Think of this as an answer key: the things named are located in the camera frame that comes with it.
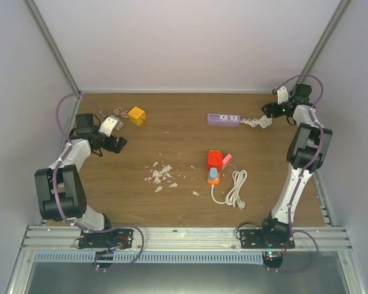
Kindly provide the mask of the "yellow cube socket adapter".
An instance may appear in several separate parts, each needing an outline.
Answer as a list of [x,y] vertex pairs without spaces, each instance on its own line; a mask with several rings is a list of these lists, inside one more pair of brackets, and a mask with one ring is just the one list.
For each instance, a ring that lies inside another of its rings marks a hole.
[[133,107],[128,112],[128,117],[129,120],[137,126],[141,126],[147,119],[146,112],[139,107]]

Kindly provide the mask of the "purple power strip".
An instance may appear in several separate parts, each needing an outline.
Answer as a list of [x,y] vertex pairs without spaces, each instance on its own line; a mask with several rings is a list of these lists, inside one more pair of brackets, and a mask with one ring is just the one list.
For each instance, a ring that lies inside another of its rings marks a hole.
[[240,115],[230,115],[221,113],[208,113],[207,124],[210,126],[239,127]]

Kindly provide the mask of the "pink plug adapter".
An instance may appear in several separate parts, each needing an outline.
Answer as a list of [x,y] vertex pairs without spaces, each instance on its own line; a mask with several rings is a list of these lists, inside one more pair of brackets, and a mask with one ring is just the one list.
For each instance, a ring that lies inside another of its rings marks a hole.
[[221,169],[224,170],[232,161],[232,155],[231,154],[227,154],[222,161],[222,167]]

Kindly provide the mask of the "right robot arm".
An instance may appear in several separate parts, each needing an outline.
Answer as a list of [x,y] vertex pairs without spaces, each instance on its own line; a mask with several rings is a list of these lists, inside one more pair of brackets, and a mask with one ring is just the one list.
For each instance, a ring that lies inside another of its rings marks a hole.
[[305,84],[298,84],[292,91],[281,85],[273,90],[277,101],[262,107],[268,118],[284,116],[297,125],[286,154],[286,181],[259,233],[260,243],[267,248],[285,244],[293,236],[294,216],[304,187],[323,165],[331,142],[332,130],[320,123],[315,104],[309,102],[311,92],[311,86]]

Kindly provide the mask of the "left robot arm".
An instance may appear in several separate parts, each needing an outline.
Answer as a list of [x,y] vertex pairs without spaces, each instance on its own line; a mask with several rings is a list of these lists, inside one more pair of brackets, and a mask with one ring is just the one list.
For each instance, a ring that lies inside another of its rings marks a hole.
[[118,154],[127,140],[113,135],[123,123],[115,116],[94,121],[91,113],[75,116],[75,127],[68,134],[65,148],[49,167],[34,174],[39,212],[43,220],[76,225],[93,232],[93,241],[100,247],[113,243],[114,232],[105,214],[87,204],[79,171],[91,155],[103,156],[102,151]]

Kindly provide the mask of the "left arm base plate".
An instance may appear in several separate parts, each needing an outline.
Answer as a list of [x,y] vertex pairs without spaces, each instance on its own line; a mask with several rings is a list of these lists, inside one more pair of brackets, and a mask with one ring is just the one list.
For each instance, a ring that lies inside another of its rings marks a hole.
[[104,248],[108,250],[123,250],[132,247],[134,230],[129,228],[117,229],[108,233],[80,232],[80,237],[74,240],[77,249]]

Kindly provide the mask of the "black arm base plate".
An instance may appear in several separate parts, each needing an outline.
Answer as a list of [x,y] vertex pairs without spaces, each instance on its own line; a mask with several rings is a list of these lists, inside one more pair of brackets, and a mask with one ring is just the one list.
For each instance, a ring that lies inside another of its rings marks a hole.
[[274,228],[240,227],[236,230],[236,237],[242,249],[294,249],[295,242],[289,239],[287,225]]

